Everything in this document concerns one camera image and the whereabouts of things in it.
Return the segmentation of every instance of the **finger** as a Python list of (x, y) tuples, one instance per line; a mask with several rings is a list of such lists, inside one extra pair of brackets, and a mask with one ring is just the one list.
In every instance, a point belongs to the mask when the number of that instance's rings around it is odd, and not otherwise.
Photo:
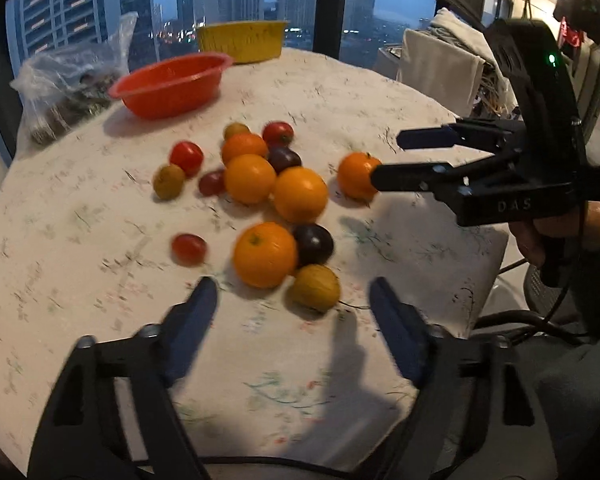
[(531, 222), (510, 222), (509, 231), (516, 237), (520, 253), (536, 267), (544, 264), (546, 255), (542, 238)]
[(580, 229), (580, 208), (574, 208), (561, 216), (538, 218), (534, 226), (541, 235), (552, 238), (571, 238), (578, 235)]

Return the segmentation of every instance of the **red plastic bowl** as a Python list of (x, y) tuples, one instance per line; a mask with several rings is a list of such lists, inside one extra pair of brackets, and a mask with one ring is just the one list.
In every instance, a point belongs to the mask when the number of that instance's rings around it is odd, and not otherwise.
[(143, 119), (174, 117), (211, 101), (222, 72), (233, 63), (219, 52), (173, 57), (120, 78), (109, 95)]

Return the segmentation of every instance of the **table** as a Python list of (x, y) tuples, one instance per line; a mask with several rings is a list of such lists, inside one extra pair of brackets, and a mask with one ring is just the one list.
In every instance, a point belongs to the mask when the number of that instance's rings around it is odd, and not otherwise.
[[(221, 89), (208, 107), (164, 121), (141, 121), (116, 104), (42, 151), (18, 152), (0, 192), (0, 446), (22, 471), (75, 341), (131, 336), (203, 275), (218, 281), (220, 305), (192, 372), (173, 391), (201, 455), (280, 455), (351, 469), (408, 412), (416, 391), (397, 374), (368, 310), (341, 305), (317, 317), (285, 303), (286, 285), (259, 291), (235, 277), (228, 262), (237, 234), (274, 218), (270, 208), (200, 198), (195, 182), (173, 202), (152, 198), (152, 174), (178, 140), (202, 147), (204, 170), (218, 167), (230, 121), (254, 131), (270, 120), (294, 125), (294, 149), (330, 187), (319, 222), (335, 238), (330, 266), (343, 301), (365, 306), (368, 282), (382, 275), (455, 335), (480, 313), (506, 232), (459, 228), (446, 206), (419, 194), (359, 206), (334, 184), (334, 168), (352, 150), (385, 162), (483, 156), (397, 148), (400, 129), (453, 121), (448, 110), (368, 70), (291, 49), (229, 69)], [(171, 261), (177, 232), (206, 239), (203, 267)]]

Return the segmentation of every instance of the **plastic bag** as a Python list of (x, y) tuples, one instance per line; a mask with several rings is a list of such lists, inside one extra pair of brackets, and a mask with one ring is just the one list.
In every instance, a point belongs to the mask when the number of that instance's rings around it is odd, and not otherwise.
[(104, 43), (83, 41), (33, 55), (11, 87), (22, 96), (18, 150), (33, 139), (49, 144), (112, 104), (108, 91), (129, 73), (127, 57), (137, 12), (120, 17), (118, 30)]

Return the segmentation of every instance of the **screw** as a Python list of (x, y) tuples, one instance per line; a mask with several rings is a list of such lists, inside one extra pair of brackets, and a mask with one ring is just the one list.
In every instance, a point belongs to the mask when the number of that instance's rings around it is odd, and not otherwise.
[(140, 337), (156, 337), (159, 333), (160, 325), (155, 323), (145, 325), (138, 331)]
[(91, 348), (96, 344), (96, 338), (92, 335), (83, 335), (75, 344), (76, 348)]

